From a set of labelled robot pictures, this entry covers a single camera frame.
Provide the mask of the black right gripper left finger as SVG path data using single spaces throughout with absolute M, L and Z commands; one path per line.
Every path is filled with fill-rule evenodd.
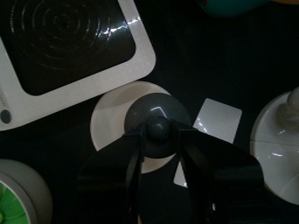
M 145 132 L 132 128 L 81 166 L 76 224 L 137 224 Z

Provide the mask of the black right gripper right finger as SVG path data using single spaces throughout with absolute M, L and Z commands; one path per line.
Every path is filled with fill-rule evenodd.
M 269 224 L 271 205 L 257 160 L 233 144 L 172 122 L 172 140 L 196 224 Z

